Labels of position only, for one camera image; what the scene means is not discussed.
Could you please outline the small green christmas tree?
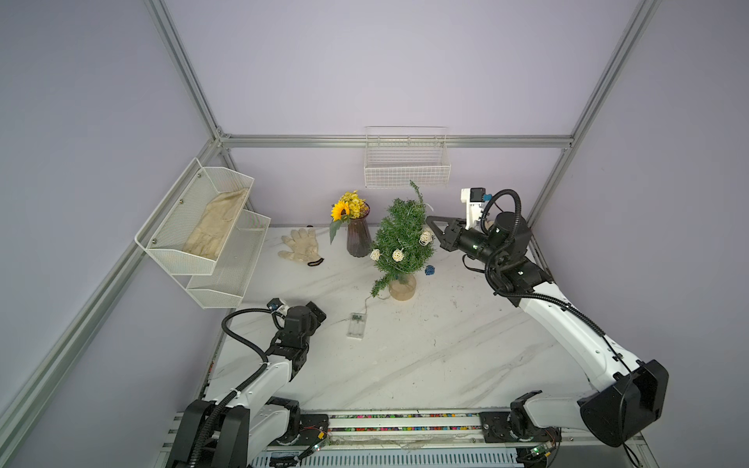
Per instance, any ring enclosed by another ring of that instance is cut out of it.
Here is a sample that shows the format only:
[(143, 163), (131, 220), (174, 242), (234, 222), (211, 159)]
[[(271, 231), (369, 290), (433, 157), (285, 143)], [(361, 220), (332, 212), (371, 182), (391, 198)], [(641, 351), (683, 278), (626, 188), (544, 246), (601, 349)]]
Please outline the small green christmas tree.
[(409, 181), (415, 198), (396, 198), (374, 236), (370, 259), (380, 271), (370, 296), (376, 298), (391, 283), (406, 283), (408, 277), (427, 266), (434, 254), (432, 240), (423, 240), (427, 206), (419, 186)]

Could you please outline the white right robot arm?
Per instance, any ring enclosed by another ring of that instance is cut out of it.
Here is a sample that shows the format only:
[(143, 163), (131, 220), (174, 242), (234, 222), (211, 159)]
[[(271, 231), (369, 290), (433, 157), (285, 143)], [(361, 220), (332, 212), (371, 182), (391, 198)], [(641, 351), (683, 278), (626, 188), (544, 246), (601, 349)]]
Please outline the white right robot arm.
[(509, 435), (528, 441), (547, 428), (586, 430), (618, 448), (660, 419), (669, 373), (615, 343), (562, 294), (552, 277), (527, 256), (532, 231), (513, 212), (490, 227), (468, 228), (460, 218), (426, 220), (442, 249), (483, 263), (493, 293), (533, 317), (582, 368), (591, 387), (581, 396), (530, 391), (510, 405)]

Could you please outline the rattan ball string lights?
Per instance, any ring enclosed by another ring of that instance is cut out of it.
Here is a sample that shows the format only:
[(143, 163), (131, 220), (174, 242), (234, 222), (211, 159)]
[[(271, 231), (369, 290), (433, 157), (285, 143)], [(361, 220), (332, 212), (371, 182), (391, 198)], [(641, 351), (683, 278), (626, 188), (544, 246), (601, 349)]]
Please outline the rattan ball string lights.
[(370, 259), (381, 272), (411, 274), (421, 270), (434, 253), (431, 231), (382, 228), (376, 234)]

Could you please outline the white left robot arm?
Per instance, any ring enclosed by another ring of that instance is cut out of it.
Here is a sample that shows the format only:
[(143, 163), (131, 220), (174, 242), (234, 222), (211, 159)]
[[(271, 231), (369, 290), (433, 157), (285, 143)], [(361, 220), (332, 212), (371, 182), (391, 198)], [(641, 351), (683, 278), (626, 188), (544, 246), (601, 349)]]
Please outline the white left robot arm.
[[(276, 332), (267, 349), (230, 328), (233, 319), (250, 313), (268, 315)], [(195, 400), (185, 409), (168, 467), (249, 467), (272, 442), (285, 444), (300, 436), (300, 403), (276, 393), (291, 383), (307, 360), (310, 339), (327, 319), (314, 302), (288, 306), (273, 298), (266, 308), (244, 308), (222, 320), (227, 337), (247, 346), (261, 359), (259, 367), (214, 400)]]

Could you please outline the clear battery box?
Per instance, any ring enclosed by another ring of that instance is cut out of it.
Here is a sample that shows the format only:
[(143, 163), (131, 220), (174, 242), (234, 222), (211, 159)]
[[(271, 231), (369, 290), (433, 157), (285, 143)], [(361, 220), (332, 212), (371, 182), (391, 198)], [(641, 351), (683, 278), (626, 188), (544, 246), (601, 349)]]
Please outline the clear battery box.
[(367, 318), (368, 316), (366, 313), (352, 313), (349, 316), (346, 336), (349, 339), (364, 339)]

